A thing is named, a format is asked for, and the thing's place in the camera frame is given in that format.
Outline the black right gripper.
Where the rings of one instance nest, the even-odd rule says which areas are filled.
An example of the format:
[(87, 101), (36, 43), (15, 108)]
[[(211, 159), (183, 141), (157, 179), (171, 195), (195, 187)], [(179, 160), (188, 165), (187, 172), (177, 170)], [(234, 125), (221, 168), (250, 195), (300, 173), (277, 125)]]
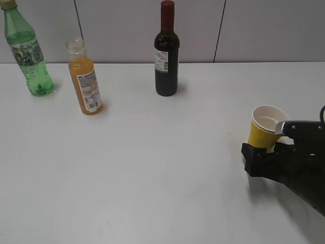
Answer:
[[(261, 176), (261, 158), (266, 147), (242, 144), (245, 171), (250, 176)], [(279, 182), (296, 193), (310, 206), (324, 215), (324, 144), (303, 146), (277, 142), (273, 158), (264, 172), (264, 178)]]

